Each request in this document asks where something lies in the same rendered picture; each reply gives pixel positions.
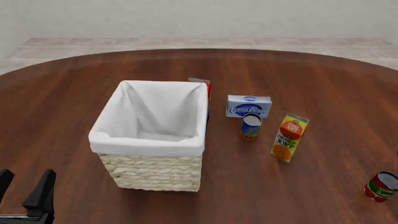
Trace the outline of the blue cream cheese box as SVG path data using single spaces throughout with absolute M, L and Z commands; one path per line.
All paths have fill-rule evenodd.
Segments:
M 227 117 L 244 117 L 248 113 L 267 119 L 272 106 L 269 96 L 228 95 L 226 102 Z

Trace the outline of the red tomato sauce can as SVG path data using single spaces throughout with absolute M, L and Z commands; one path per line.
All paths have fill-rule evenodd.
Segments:
M 382 203 L 398 193 L 398 176 L 389 171 L 379 171 L 364 186 L 367 197 L 377 203 Z

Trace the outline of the orange juice carton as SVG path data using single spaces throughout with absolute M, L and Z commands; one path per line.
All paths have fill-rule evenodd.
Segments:
M 309 120 L 293 113 L 287 113 L 279 126 L 271 154 L 289 163 L 309 124 Z

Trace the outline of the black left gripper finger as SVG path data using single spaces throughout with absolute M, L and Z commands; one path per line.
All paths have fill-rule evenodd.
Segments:
M 52 169 L 44 172 L 35 189 L 22 203 L 27 210 L 27 216 L 42 216 L 45 213 L 54 215 L 53 196 L 56 176 Z
M 0 171 L 0 199 L 4 197 L 4 194 L 9 188 L 13 178 L 14 173 L 12 173 L 9 169 L 3 169 Z

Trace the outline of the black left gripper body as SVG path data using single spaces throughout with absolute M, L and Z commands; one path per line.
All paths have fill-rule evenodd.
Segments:
M 0 224 L 53 224 L 54 207 L 25 207 L 25 215 L 0 215 Z

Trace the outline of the red carton behind basket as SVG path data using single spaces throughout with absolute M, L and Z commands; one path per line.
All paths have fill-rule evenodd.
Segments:
M 210 119 L 210 108 L 211 108 L 211 82 L 209 80 L 202 80 L 199 78 L 188 78 L 189 82 L 195 82 L 195 83 L 205 83 L 207 86 L 207 95 L 208 95 L 208 107 L 207 107 L 207 119 L 206 119 L 206 125 L 209 122 Z

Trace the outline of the white-lined wicker basket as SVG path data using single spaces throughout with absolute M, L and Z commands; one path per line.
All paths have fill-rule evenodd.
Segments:
M 120 188 L 197 192 L 207 122 L 205 83 L 124 80 L 88 139 Z

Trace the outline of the blue alphabet soup can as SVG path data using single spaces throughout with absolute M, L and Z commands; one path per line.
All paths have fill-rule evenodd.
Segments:
M 243 117 L 241 132 L 243 138 L 247 141 L 254 141 L 257 139 L 258 132 L 262 126 L 262 119 L 255 113 L 248 113 Z

